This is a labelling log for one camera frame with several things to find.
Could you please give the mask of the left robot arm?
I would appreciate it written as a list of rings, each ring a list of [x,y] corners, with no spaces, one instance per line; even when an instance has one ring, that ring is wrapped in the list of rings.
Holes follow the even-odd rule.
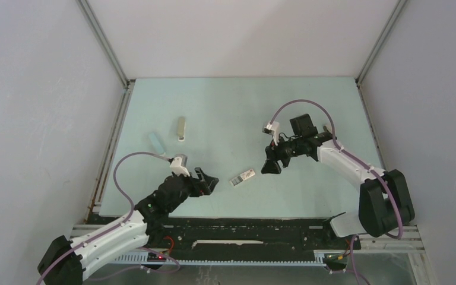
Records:
[[[157,247],[164,239],[164,221],[187,198],[211,195],[219,179],[195,168],[197,176],[168,176],[129,212],[83,236],[57,237],[37,266],[38,284],[82,284],[95,271],[124,253]]]

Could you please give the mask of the light blue white stapler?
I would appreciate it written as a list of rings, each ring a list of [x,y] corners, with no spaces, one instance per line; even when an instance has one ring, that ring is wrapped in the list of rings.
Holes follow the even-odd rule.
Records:
[[[166,154],[166,150],[160,141],[160,138],[155,132],[150,132],[148,134],[148,139],[150,140],[150,143],[153,146],[154,152],[156,154],[159,154],[161,156],[164,156]]]

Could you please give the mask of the staple box tray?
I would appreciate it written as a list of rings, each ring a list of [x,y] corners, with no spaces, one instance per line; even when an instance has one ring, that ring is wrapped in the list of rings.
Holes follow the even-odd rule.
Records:
[[[240,184],[241,182],[243,182],[243,179],[240,176],[237,176],[230,180],[230,183],[232,186],[236,186],[236,185]]]

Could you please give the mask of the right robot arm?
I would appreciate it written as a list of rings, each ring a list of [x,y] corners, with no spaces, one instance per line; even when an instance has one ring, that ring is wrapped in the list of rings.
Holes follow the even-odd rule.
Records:
[[[346,237],[369,234],[375,238],[415,218],[405,176],[397,169],[387,171],[347,155],[328,128],[319,132],[308,114],[290,120],[293,136],[280,133],[277,122],[267,123],[263,132],[272,140],[265,148],[263,174],[281,173],[293,157],[307,156],[329,166],[359,193],[359,208],[326,220],[321,239],[329,248],[339,247]]]

